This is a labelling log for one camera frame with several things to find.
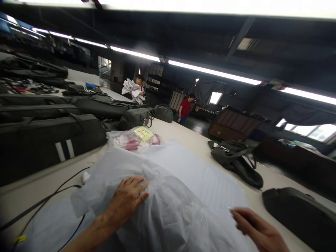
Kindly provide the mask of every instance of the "fabric pile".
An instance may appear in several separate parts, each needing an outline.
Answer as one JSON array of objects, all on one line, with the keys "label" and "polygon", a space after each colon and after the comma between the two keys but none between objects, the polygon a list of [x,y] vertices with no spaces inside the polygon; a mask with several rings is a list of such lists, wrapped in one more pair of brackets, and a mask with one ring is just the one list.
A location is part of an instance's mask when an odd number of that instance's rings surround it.
[{"label": "fabric pile", "polygon": [[121,91],[122,95],[131,92],[132,101],[143,104],[145,97],[140,95],[141,87],[139,85],[135,84],[134,81],[130,79],[126,79],[123,85],[124,87]]},{"label": "fabric pile", "polygon": [[43,83],[38,83],[32,79],[20,78],[0,78],[0,84],[4,85],[13,93],[35,93],[38,95],[46,95],[51,93],[58,93],[59,90],[53,86],[47,86]]}]

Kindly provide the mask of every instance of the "black strap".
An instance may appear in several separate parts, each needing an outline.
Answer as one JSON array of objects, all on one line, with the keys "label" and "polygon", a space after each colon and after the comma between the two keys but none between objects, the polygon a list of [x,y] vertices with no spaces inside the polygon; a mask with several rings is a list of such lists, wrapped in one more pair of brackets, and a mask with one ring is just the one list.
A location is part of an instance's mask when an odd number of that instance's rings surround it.
[{"label": "black strap", "polygon": [[56,194],[58,194],[58,193],[60,193],[60,192],[62,192],[64,190],[66,190],[66,189],[69,189],[71,187],[81,188],[81,186],[79,186],[79,185],[73,185],[73,186],[69,186],[67,188],[64,188],[64,189],[62,189],[60,191],[54,192],[53,194],[49,195],[48,197],[45,197],[44,199],[42,199],[41,201],[37,202],[35,205],[33,205],[30,208],[28,208],[27,210],[23,211],[18,216],[16,216],[15,218],[13,218],[9,222],[7,222],[5,225],[3,225],[2,227],[0,227],[0,232],[2,232],[5,229],[9,228],[15,222],[19,221],[21,218],[23,218],[24,216],[26,216],[27,214],[29,214],[31,211],[33,211],[35,208],[37,208],[39,205],[43,204],[45,201],[48,201],[51,197],[55,196]]}]

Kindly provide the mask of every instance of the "fluorescent light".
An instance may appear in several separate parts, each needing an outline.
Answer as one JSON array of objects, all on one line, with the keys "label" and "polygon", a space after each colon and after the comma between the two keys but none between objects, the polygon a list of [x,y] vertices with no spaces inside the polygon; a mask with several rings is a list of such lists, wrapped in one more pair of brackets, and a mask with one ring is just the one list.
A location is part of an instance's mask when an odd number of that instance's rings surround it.
[{"label": "fluorescent light", "polygon": [[22,27],[22,26],[21,26],[21,28],[22,28],[22,29],[25,29],[25,30],[28,30],[28,31],[30,31],[30,32],[32,32],[32,33],[35,33],[35,34],[37,34],[37,35],[40,35],[40,36],[42,36],[42,37],[45,37],[44,35],[42,35],[42,34],[40,34],[40,33],[37,33],[37,32],[35,32],[35,31],[29,30],[29,29],[27,29],[27,28],[25,28],[25,27]]},{"label": "fluorescent light", "polygon": [[75,40],[77,40],[78,42],[83,42],[83,43],[86,43],[86,44],[91,44],[91,45],[94,45],[94,46],[100,46],[100,47],[104,47],[104,48],[107,48],[106,45],[104,44],[98,44],[98,43],[95,43],[95,42],[92,42],[92,41],[88,41],[88,40],[83,40],[83,39],[79,39],[79,38],[75,38]]},{"label": "fluorescent light", "polygon": [[9,16],[9,15],[7,15],[7,19],[10,21],[10,22],[12,22],[12,23],[14,23],[14,24],[18,24],[17,23],[17,21],[15,20],[15,18],[13,18],[13,17],[11,17],[11,16]]},{"label": "fluorescent light", "polygon": [[293,88],[289,88],[289,87],[286,87],[284,90],[281,90],[281,92],[289,93],[289,94],[297,95],[297,96],[302,96],[302,97],[317,100],[317,101],[320,101],[320,102],[326,102],[326,103],[336,105],[336,99],[335,98],[328,97],[328,96],[323,96],[323,95],[320,95],[320,94],[314,94],[314,93],[310,93],[310,92],[306,92],[306,91],[302,91],[302,90],[298,90],[298,89],[293,89]]},{"label": "fluorescent light", "polygon": [[252,84],[252,85],[259,85],[261,83],[261,81],[259,81],[259,80],[253,80],[253,79],[249,79],[249,78],[245,78],[245,77],[241,77],[241,76],[237,76],[237,75],[232,75],[232,74],[229,74],[229,73],[218,72],[218,71],[215,71],[215,70],[210,70],[210,69],[206,69],[206,68],[202,68],[202,67],[198,67],[198,66],[188,65],[188,64],[177,62],[177,61],[169,60],[168,62],[171,65],[192,69],[192,70],[204,72],[204,73],[207,73],[207,74],[217,75],[217,76],[221,76],[221,77],[228,78],[228,79],[233,79],[233,80],[236,80],[236,81],[245,82],[245,83]]},{"label": "fluorescent light", "polygon": [[32,30],[34,32],[49,33],[49,31],[47,31],[47,30],[43,30],[43,29],[39,29],[39,28],[35,28],[35,27],[33,27]]},{"label": "fluorescent light", "polygon": [[314,19],[336,19],[335,6],[330,0],[272,1],[265,0],[146,0],[116,1],[99,0],[105,9],[115,11],[145,11],[172,13],[207,13],[224,15],[263,16],[263,17],[297,17]]},{"label": "fluorescent light", "polygon": [[55,36],[58,36],[58,37],[63,37],[63,38],[66,38],[66,39],[71,39],[71,40],[74,39],[73,37],[71,37],[69,35],[62,34],[62,33],[56,33],[56,32],[53,32],[53,31],[52,32],[50,31],[50,33],[52,35],[55,35]]},{"label": "fluorescent light", "polygon": [[150,56],[150,55],[146,55],[146,54],[141,54],[141,53],[138,53],[138,52],[133,52],[133,51],[129,51],[129,50],[121,49],[121,48],[118,48],[118,47],[113,47],[113,46],[111,46],[110,48],[114,51],[118,51],[118,52],[122,52],[122,53],[126,53],[126,54],[131,54],[131,55],[138,56],[138,57],[141,57],[141,58],[146,58],[148,60],[150,59],[150,60],[160,62],[160,58],[158,58],[158,57],[154,57],[154,56]]},{"label": "fluorescent light", "polygon": [[19,0],[20,2],[39,4],[82,4],[81,0]]}]

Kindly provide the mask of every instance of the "black bag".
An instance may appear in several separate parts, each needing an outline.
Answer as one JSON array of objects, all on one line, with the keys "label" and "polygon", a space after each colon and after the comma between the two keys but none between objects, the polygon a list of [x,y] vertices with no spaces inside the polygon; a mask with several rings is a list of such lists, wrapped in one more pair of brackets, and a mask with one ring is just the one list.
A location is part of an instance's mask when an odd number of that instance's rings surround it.
[{"label": "black bag", "polygon": [[34,120],[46,120],[68,116],[81,115],[79,108],[74,105],[29,105],[29,106],[0,106],[0,123],[16,123],[24,117],[33,117]]},{"label": "black bag", "polygon": [[93,115],[0,124],[0,187],[106,143]]},{"label": "black bag", "polygon": [[66,67],[56,66],[20,53],[0,60],[0,73],[4,77],[31,78],[41,82],[44,79],[68,77]]},{"label": "black bag", "polygon": [[139,104],[114,103],[111,97],[98,94],[91,97],[75,96],[70,101],[83,114],[92,114],[98,119],[120,119],[127,110],[141,106]]},{"label": "black bag", "polygon": [[171,123],[173,121],[174,114],[168,105],[156,105],[153,110],[153,117]]},{"label": "black bag", "polygon": [[152,126],[151,110],[149,108],[130,109],[120,119],[118,128],[121,131],[130,130],[136,126]]},{"label": "black bag", "polygon": [[94,96],[101,95],[107,96],[106,93],[103,93],[99,87],[93,88],[86,85],[76,85],[70,84],[67,86],[66,90],[62,92],[65,96]]},{"label": "black bag", "polygon": [[0,105],[52,105],[70,104],[63,97],[37,94],[0,94]]},{"label": "black bag", "polygon": [[262,193],[267,211],[316,252],[336,251],[336,213],[294,188]]},{"label": "black bag", "polygon": [[250,152],[249,147],[244,142],[236,141],[208,141],[209,147],[212,149],[211,156],[220,163],[225,169],[237,173],[241,179],[255,187],[260,189],[264,185],[262,176],[255,171],[257,168],[257,161],[253,155],[254,163],[249,158],[247,160],[243,158]]}]

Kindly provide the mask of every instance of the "red fabric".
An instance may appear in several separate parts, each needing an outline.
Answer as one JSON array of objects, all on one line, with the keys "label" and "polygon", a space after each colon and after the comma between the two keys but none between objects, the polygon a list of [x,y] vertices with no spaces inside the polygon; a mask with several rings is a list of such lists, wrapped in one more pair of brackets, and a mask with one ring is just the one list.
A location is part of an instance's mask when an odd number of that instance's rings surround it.
[{"label": "red fabric", "polygon": [[191,104],[190,102],[188,102],[187,98],[181,102],[181,106],[182,106],[181,116],[188,116],[191,110]]}]

